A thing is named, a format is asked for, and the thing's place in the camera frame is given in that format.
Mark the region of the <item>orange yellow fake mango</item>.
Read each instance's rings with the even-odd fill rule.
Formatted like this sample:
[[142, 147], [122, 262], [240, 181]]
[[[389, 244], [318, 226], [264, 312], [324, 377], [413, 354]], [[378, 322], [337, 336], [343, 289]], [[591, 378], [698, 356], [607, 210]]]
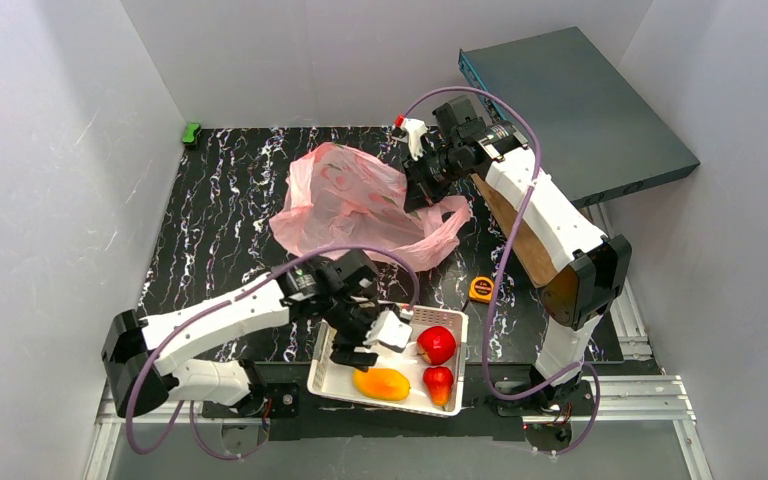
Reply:
[[355, 370], [352, 381], [354, 387], [363, 396], [375, 400], [398, 402], [405, 400], [411, 391], [408, 378], [399, 371], [389, 368]]

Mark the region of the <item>red fake apple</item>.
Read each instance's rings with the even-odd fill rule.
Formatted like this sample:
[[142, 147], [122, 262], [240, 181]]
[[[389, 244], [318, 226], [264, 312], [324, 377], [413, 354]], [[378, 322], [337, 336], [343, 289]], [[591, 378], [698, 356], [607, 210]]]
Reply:
[[443, 326], [424, 330], [416, 340], [417, 352], [431, 366], [441, 366], [456, 353], [458, 342]]

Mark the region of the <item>aluminium frame rail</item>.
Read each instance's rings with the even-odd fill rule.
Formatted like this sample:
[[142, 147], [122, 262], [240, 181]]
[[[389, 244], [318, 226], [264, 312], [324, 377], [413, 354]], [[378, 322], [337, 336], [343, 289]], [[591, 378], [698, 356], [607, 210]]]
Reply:
[[256, 419], [198, 407], [201, 440], [173, 404], [135, 420], [136, 453], [110, 400], [87, 479], [708, 479], [696, 416], [677, 376], [585, 378], [571, 417], [501, 417], [482, 382], [462, 381], [456, 415], [365, 398], [282, 397]]

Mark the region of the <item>dark teal flat box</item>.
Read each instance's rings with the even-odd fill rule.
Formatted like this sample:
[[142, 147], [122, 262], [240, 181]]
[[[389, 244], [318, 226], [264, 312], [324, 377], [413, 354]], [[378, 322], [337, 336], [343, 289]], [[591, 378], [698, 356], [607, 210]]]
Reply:
[[536, 132], [542, 167], [577, 207], [683, 179], [696, 155], [577, 27], [460, 51], [468, 84]]

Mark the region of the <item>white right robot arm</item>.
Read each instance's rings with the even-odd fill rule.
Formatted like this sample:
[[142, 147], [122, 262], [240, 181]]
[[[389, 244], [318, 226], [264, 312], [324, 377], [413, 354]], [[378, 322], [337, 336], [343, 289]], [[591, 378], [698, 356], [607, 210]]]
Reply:
[[544, 405], [559, 403], [577, 387], [593, 331], [622, 293], [632, 248], [624, 236], [610, 237], [587, 220], [553, 183], [542, 169], [539, 141], [519, 114], [488, 124], [467, 97], [472, 88], [457, 91], [458, 97], [433, 112], [442, 135], [436, 147], [423, 121], [403, 114], [394, 122], [395, 137], [410, 152], [401, 163], [407, 180], [404, 209], [440, 203], [453, 183], [471, 174], [515, 208], [503, 255], [510, 255], [526, 224], [554, 268], [540, 291], [550, 319], [528, 383], [511, 393], [497, 390], [492, 381], [487, 385], [503, 401], [532, 397]]

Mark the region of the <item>brown wooden board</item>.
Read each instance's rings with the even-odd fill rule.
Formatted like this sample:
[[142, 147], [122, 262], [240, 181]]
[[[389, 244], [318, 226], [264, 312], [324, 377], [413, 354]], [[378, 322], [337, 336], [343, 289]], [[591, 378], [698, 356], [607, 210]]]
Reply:
[[[477, 174], [472, 174], [471, 179], [496, 223], [505, 236], [509, 238], [515, 220], [516, 208]], [[534, 287], [546, 286], [557, 275], [558, 270], [553, 265], [548, 250], [524, 220], [521, 221], [514, 237], [512, 251], [516, 254]]]

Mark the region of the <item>green black small object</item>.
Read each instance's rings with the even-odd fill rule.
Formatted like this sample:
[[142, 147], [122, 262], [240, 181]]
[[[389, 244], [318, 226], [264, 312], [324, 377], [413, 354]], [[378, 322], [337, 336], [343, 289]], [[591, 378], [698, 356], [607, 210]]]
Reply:
[[198, 146], [199, 136], [201, 132], [201, 124], [197, 122], [189, 122], [181, 137], [181, 142], [186, 149], [194, 149]]

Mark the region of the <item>red fake pear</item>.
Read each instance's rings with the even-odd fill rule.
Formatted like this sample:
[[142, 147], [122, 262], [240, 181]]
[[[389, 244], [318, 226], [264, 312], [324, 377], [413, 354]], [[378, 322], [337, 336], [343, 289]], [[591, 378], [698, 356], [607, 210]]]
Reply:
[[438, 407], [445, 407], [452, 393], [454, 375], [445, 366], [428, 367], [423, 373], [423, 382], [431, 402]]

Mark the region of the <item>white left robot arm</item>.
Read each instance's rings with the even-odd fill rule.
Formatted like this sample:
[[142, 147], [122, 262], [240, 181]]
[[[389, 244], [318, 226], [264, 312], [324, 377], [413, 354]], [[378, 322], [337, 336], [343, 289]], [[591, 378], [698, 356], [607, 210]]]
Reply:
[[366, 371], [372, 347], [401, 352], [413, 313], [371, 292], [378, 270], [359, 249], [332, 260], [306, 255], [238, 291], [179, 311], [113, 317], [101, 361], [120, 417], [152, 412], [167, 401], [208, 401], [241, 414], [257, 408], [268, 389], [253, 361], [217, 362], [200, 354], [234, 338], [322, 319], [335, 332], [332, 360]]

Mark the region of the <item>white perforated plastic basket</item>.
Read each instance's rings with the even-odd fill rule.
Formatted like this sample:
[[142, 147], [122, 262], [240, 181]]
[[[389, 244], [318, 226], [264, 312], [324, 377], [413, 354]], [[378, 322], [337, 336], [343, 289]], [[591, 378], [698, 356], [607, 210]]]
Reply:
[[[411, 322], [412, 334], [405, 350], [394, 352], [383, 345], [375, 345], [364, 353], [378, 355], [377, 368], [393, 369], [402, 374], [410, 383], [411, 390], [405, 399], [385, 401], [373, 399], [355, 388], [353, 377], [357, 370], [350, 366], [334, 363], [330, 359], [336, 331], [327, 323], [319, 324], [317, 340], [307, 378], [307, 390], [313, 395], [331, 400], [357, 403], [371, 408], [390, 409], [433, 417], [453, 417], [462, 409], [464, 394], [465, 361], [468, 353], [469, 316], [459, 310], [416, 306]], [[453, 334], [457, 349], [444, 365], [451, 370], [454, 384], [450, 399], [444, 406], [435, 405], [423, 382], [423, 374], [430, 365], [419, 356], [416, 340], [425, 330], [433, 326], [447, 328]]]

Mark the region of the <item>pink plastic bag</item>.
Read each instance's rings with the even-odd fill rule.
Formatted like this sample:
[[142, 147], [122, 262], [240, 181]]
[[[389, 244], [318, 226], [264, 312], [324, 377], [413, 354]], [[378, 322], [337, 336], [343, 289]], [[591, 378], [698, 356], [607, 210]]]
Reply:
[[290, 163], [283, 208], [269, 220], [274, 239], [302, 256], [363, 244], [392, 252], [414, 271], [437, 267], [472, 218], [463, 196], [407, 213], [406, 177], [361, 150], [323, 143]]

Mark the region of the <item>orange tape measure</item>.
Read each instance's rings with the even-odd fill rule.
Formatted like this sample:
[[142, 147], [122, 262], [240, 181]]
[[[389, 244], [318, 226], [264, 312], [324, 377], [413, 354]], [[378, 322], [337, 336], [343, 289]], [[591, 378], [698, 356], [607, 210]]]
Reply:
[[486, 276], [476, 276], [470, 282], [468, 289], [468, 300], [480, 304], [489, 305], [493, 299], [495, 283], [492, 278]]

